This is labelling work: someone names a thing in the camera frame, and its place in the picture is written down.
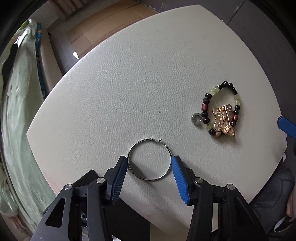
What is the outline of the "gold butterfly brooch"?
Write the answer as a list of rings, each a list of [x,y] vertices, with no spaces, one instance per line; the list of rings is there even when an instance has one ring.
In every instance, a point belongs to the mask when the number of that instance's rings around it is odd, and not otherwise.
[[[212,113],[214,114],[215,119],[213,124],[215,131],[235,137],[235,131],[231,124],[233,119],[232,106],[227,104],[222,105],[219,108],[213,108]]]

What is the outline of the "silver hoop bangle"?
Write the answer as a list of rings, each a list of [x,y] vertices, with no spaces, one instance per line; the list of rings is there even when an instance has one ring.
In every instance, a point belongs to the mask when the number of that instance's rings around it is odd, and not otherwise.
[[[128,170],[135,178],[156,182],[168,176],[172,158],[173,152],[164,141],[144,138],[128,151]]]

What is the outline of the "light green duvet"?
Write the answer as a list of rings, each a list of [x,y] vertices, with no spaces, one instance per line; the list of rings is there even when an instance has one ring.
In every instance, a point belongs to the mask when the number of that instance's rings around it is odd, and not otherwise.
[[[27,131],[45,97],[40,84],[38,51],[41,24],[29,19],[1,54],[1,145],[13,206],[30,230],[55,199],[27,138]]]

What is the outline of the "flattened cardboard sheets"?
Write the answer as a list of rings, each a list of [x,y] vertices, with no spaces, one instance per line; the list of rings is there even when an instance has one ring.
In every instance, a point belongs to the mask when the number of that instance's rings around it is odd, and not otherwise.
[[[77,59],[122,29],[157,12],[136,1],[118,1],[94,13],[72,28],[67,37]]]

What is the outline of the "bed with beige frame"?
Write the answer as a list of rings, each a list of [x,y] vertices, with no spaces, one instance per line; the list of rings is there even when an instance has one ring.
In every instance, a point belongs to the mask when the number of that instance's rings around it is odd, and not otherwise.
[[[38,77],[43,99],[46,99],[63,75],[50,43],[51,35],[39,22],[37,22],[36,30],[35,46]]]

